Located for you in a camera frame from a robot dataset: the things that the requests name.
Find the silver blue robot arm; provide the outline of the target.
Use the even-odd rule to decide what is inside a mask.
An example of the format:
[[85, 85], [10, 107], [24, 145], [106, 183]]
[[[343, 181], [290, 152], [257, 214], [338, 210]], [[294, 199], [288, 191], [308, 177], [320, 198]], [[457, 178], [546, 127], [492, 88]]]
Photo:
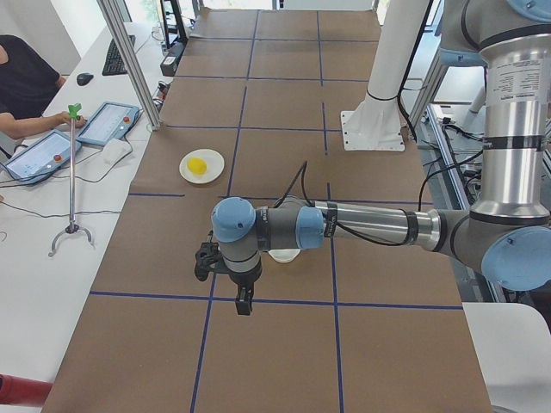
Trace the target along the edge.
[[240, 315], [252, 310], [260, 255], [309, 250], [327, 238], [356, 237], [387, 247], [416, 244], [454, 257], [513, 291], [550, 278], [550, 213], [540, 202], [550, 89], [547, 1], [448, 1], [443, 52], [487, 68], [479, 199], [466, 212], [405, 211], [310, 201], [284, 194], [272, 207], [239, 197], [214, 208], [213, 228], [195, 255], [195, 276], [227, 274]]

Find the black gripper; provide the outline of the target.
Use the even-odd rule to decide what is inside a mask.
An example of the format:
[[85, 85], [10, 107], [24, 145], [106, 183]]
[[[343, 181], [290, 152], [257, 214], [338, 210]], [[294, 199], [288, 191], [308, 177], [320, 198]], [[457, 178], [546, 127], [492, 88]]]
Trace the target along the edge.
[[252, 269], [247, 272], [231, 272], [230, 279], [237, 285], [235, 299], [236, 311], [239, 315], [251, 315], [254, 284], [260, 278], [261, 270]]

